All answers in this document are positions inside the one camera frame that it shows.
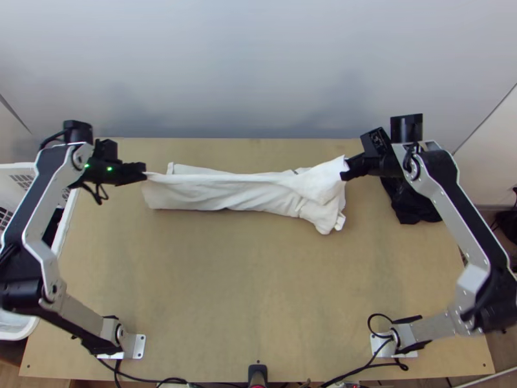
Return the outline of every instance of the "folded fabric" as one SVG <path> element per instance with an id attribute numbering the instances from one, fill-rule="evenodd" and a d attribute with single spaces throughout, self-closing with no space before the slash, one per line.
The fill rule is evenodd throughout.
<path id="1" fill-rule="evenodd" d="M 233 174 L 169 163 L 167 174 L 146 173 L 143 197 L 152 209 L 268 211 L 312 222 L 318 232 L 341 230 L 345 217 L 344 156 L 280 173 Z"/>

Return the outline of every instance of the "gray wall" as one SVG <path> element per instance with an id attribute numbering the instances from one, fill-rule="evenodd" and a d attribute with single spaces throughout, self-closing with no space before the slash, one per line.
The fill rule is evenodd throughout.
<path id="1" fill-rule="evenodd" d="M 454 150 L 517 80 L 511 0 L 4 0 L 0 93 L 41 138 L 354 137 Z"/>

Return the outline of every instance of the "white plastic basket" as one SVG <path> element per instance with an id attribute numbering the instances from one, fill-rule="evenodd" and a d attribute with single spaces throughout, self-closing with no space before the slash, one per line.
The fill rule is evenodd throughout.
<path id="1" fill-rule="evenodd" d="M 34 163 L 0 164 L 0 235 L 5 231 L 35 175 Z M 65 207 L 69 196 L 72 196 L 70 190 L 63 190 L 59 207 L 65 208 L 65 211 L 52 245 L 52 250 L 56 255 L 59 255 L 61 251 L 68 220 L 75 203 L 74 193 L 74 200 L 71 200 L 69 206 Z M 0 340 L 21 340 L 32 333 L 38 322 L 37 317 L 14 314 L 0 308 Z"/>

